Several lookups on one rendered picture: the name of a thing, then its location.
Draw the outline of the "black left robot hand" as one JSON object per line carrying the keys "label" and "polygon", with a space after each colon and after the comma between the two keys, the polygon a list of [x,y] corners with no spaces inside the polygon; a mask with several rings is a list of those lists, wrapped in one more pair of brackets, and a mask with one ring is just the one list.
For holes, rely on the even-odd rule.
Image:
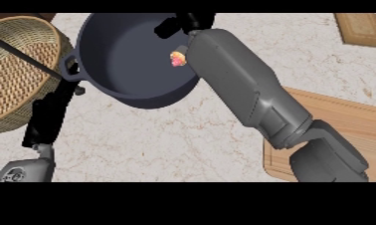
{"label": "black left robot hand", "polygon": [[56,91],[33,102],[33,116],[23,140],[24,147],[55,142],[77,87],[79,82],[68,82],[62,79]]}

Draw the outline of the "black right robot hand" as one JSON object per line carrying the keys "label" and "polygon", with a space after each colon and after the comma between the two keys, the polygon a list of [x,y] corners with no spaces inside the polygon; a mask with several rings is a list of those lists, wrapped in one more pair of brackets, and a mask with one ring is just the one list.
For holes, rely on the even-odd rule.
{"label": "black right robot hand", "polygon": [[167,39],[179,31],[188,35],[191,31],[210,29],[214,23],[216,14],[205,13],[176,13],[155,28],[157,35]]}

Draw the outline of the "pink and yellow cupcake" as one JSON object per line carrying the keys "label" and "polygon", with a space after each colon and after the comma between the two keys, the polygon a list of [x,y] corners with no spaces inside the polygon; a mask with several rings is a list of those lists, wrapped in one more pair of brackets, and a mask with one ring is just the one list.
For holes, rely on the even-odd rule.
{"label": "pink and yellow cupcake", "polygon": [[171,52],[171,64],[174,67],[182,67],[188,64],[186,55],[179,51]]}

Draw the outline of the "dark blue-grey pot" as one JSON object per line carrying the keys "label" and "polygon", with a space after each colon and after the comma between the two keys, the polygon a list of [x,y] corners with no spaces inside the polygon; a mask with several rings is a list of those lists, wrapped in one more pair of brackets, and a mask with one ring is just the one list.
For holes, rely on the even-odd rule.
{"label": "dark blue-grey pot", "polygon": [[87,81],[126,105],[158,109],[179,102],[198,83],[191,66],[176,67],[171,52],[189,41],[183,32],[161,38],[155,28],[173,13],[93,13],[77,46],[61,60],[67,81]]}

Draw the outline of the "small wooden board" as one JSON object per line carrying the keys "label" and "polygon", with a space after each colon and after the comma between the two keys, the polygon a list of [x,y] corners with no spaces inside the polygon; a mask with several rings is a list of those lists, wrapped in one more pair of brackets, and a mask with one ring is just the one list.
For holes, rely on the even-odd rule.
{"label": "small wooden board", "polygon": [[335,19],[344,43],[376,47],[376,13],[337,13]]}

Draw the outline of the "light wooden cutting board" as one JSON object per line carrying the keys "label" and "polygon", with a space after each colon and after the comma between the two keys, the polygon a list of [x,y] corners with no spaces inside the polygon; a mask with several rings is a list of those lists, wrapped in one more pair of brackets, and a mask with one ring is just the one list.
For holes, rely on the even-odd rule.
{"label": "light wooden cutting board", "polygon": [[[334,97],[286,88],[294,98],[307,108],[313,117],[331,123],[363,154],[369,169],[369,181],[376,182],[376,107]],[[289,156],[303,147],[276,150],[270,143],[263,145],[263,168],[267,174],[286,181],[295,181],[289,166]]]}

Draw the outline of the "woven wicker basket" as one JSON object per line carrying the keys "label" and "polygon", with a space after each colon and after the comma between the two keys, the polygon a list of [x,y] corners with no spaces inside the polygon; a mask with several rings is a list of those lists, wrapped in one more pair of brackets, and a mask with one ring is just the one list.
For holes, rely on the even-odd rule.
{"label": "woven wicker basket", "polygon": [[[0,19],[0,40],[55,72],[73,51],[70,38],[43,19],[15,16]],[[46,97],[59,80],[0,48],[0,133],[24,126],[33,101]]]}

